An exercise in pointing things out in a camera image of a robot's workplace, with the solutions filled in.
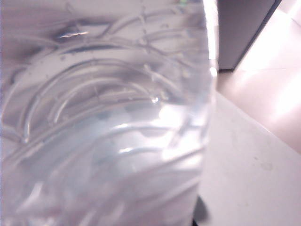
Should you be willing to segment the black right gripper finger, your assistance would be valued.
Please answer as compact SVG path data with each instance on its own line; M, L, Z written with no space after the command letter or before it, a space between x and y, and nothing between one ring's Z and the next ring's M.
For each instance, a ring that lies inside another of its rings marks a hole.
M197 198L195 209L193 212L192 226L200 226L208 220L208 211L206 204L200 196Z

